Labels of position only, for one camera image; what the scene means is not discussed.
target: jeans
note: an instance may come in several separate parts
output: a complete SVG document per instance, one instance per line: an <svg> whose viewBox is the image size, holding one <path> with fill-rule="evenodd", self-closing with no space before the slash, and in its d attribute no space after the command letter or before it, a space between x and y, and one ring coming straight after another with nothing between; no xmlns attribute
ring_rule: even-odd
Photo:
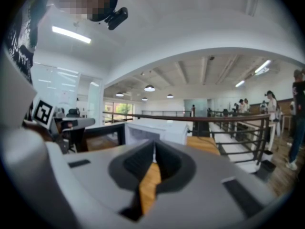
<svg viewBox="0 0 305 229"><path fill-rule="evenodd" d="M296 116L293 115L291 118L290 136L293 138L295 136L295 126L296 126Z"/></svg>
<svg viewBox="0 0 305 229"><path fill-rule="evenodd" d="M305 135L305 118L297 118L295 126L295 136L289 151L289 162L293 162L296 159L299 148L303 142Z"/></svg>

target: sneaker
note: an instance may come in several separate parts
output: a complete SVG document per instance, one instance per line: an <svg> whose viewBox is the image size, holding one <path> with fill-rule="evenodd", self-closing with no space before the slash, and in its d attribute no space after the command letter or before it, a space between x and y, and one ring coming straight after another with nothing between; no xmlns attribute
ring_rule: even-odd
<svg viewBox="0 0 305 229"><path fill-rule="evenodd" d="M297 166L296 166L295 162L291 162L291 163L287 162L286 167L291 170L297 170Z"/></svg>

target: black t-shirt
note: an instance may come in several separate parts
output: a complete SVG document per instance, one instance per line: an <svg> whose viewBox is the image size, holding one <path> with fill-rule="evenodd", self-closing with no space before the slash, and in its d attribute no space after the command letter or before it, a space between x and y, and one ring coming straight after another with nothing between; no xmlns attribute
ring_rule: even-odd
<svg viewBox="0 0 305 229"><path fill-rule="evenodd" d="M4 38L9 54L21 74L32 84L31 67L38 39L38 23L46 13L48 0L27 0L16 15ZM31 119L31 111L26 119Z"/></svg>
<svg viewBox="0 0 305 229"><path fill-rule="evenodd" d="M297 117L305 118L305 81L294 82L292 85L292 93L295 99L295 110Z"/></svg>

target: glass wall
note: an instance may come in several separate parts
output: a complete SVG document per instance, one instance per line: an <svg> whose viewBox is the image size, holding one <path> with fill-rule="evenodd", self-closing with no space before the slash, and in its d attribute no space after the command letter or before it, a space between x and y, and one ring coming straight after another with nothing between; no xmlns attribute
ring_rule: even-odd
<svg viewBox="0 0 305 229"><path fill-rule="evenodd" d="M133 114L133 104L125 104L125 103L114 103L114 102L105 102L104 110L106 112L114 112L120 114ZM132 120L132 117L124 116L124 115L117 115L114 114L104 114L104 124L109 125L114 122L120 122L125 119Z"/></svg>
<svg viewBox="0 0 305 229"><path fill-rule="evenodd" d="M100 125L101 79L37 63L33 64L31 75L37 91L34 108L39 99L63 108L65 114L78 108L80 117L94 118L95 125Z"/></svg>

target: black slot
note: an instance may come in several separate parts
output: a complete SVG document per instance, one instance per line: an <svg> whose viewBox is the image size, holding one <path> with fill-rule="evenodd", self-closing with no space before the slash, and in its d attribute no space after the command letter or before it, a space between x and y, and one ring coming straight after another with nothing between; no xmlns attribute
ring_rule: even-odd
<svg viewBox="0 0 305 229"><path fill-rule="evenodd" d="M263 206L237 180L223 182L223 185L248 218L263 209Z"/></svg>
<svg viewBox="0 0 305 229"><path fill-rule="evenodd" d="M90 163L91 162L88 159L83 159L83 160L68 163L68 165L70 166L70 168L75 168L75 167L83 166L83 165L90 164Z"/></svg>

